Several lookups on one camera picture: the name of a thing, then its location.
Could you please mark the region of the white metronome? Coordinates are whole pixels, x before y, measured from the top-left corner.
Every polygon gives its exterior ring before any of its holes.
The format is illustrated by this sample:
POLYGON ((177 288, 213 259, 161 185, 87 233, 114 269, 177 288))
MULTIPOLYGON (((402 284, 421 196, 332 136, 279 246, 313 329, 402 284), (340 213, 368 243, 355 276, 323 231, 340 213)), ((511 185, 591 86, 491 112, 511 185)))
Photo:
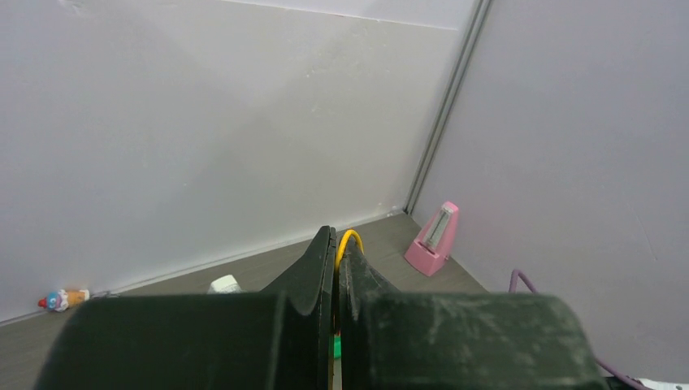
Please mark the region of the white metronome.
POLYGON ((213 280, 208 289, 209 294, 242 293, 243 289, 233 275, 224 275, 213 280))

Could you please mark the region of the pink metronome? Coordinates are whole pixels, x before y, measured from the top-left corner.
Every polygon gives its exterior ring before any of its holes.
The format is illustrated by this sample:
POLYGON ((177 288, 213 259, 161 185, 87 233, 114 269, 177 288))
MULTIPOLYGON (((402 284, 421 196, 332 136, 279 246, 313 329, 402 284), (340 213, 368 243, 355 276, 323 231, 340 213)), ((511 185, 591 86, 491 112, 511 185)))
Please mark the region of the pink metronome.
POLYGON ((446 201, 412 241, 405 260, 425 276, 434 275, 449 259, 459 216, 459 208, 446 201))

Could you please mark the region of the green plastic bin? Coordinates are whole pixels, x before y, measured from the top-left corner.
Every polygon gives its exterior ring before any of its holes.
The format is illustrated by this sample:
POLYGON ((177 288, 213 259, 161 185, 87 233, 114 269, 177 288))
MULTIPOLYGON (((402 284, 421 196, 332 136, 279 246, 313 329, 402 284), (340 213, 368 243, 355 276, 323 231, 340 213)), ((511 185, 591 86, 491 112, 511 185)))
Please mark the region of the green plastic bin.
POLYGON ((337 333, 333 337, 333 357, 340 359, 342 356, 341 334, 337 333))

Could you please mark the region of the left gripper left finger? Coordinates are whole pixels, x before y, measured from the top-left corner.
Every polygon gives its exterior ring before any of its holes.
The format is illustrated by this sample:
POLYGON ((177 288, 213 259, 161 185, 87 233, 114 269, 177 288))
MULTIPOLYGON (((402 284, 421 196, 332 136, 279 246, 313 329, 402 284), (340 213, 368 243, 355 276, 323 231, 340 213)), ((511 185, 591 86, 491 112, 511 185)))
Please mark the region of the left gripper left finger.
POLYGON ((257 292, 102 298, 65 323, 37 389, 329 389, 336 232, 257 292))

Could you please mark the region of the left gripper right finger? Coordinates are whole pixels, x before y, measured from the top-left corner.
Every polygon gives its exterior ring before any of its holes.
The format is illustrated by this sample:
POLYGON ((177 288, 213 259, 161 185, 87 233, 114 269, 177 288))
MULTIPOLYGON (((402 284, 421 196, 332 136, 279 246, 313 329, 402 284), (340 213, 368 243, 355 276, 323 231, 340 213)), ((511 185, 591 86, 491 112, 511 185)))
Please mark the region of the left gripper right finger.
POLYGON ((339 269, 345 389, 604 389, 587 337, 559 298, 402 292, 357 245, 339 269))

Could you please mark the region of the small clown figurine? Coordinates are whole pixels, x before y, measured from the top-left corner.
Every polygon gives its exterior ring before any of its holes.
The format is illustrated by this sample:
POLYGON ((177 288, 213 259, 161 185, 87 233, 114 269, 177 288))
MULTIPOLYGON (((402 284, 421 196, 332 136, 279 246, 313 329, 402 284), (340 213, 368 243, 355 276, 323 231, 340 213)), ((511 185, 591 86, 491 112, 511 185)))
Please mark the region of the small clown figurine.
POLYGON ((48 293, 37 302, 37 306, 53 312, 64 312, 88 301, 91 297, 88 289, 59 289, 48 293))

